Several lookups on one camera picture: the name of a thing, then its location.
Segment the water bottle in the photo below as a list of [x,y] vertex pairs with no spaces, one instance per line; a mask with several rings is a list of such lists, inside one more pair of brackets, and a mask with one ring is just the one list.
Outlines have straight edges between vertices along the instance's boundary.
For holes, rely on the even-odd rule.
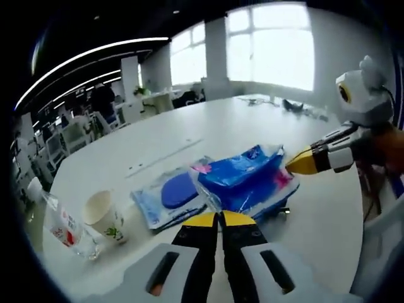
[[38,177],[34,177],[27,188],[28,197],[37,204],[45,204],[44,228],[51,232],[66,247],[76,254],[94,260],[99,247],[94,238],[80,222],[77,222],[57,200],[44,191]]

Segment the paper cup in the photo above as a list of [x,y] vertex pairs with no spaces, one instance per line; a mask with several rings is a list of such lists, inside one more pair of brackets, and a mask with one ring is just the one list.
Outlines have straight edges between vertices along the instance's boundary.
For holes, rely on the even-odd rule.
[[83,221],[108,240],[127,241],[122,213],[112,203],[110,191],[100,191],[88,199],[83,209]]

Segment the white table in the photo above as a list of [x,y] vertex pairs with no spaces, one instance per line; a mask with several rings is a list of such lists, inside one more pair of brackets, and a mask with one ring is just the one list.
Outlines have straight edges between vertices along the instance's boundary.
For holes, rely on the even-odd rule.
[[[72,215],[80,217],[81,207],[93,193],[115,189],[114,199],[132,226],[130,241],[89,263],[46,234],[45,263],[73,298],[104,294],[122,282],[129,265],[157,243],[171,242],[180,228],[177,225],[152,236],[129,198],[130,190],[203,155],[229,157],[257,143],[284,144],[287,156],[292,157],[338,125],[335,116],[324,122],[299,117],[270,104],[250,107],[234,97],[165,112],[113,132],[65,159],[51,193],[65,203]],[[148,165],[189,140],[200,139],[203,141],[125,178],[130,166]],[[300,188],[290,197],[288,206],[288,219],[266,224],[262,227],[264,235],[299,254],[312,266],[319,283],[336,293],[347,293],[362,245],[362,196],[355,166],[341,174],[329,171],[301,176]],[[221,246],[219,236],[208,302],[232,302]]]

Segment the ceiling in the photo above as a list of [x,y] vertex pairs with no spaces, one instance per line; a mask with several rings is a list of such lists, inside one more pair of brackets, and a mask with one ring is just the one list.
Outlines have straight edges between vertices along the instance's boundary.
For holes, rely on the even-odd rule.
[[[115,0],[106,5],[99,2],[83,8],[79,2],[52,3],[41,6],[30,3],[18,16],[26,27],[18,29],[9,39],[14,60],[14,77],[9,87],[11,105],[46,72],[82,52],[102,45],[146,37],[168,37],[203,20],[214,20],[226,11],[271,1],[248,0],[147,0],[129,5]],[[363,7],[362,1],[306,1],[308,5],[353,16],[366,24],[378,26]],[[140,63],[169,41],[139,42],[120,45],[89,54],[52,73],[41,81],[22,101],[16,111],[37,112],[53,98],[89,79],[120,68],[123,57],[137,55]],[[34,74],[31,59],[37,45]],[[113,74],[105,80],[115,78]]]

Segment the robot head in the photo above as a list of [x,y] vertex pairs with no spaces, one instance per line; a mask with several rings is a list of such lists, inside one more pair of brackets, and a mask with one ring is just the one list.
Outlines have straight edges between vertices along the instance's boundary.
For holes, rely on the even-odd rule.
[[365,56],[359,68],[346,72],[335,81],[346,118],[367,127],[388,121],[393,109],[389,93],[383,86],[386,78],[369,56]]

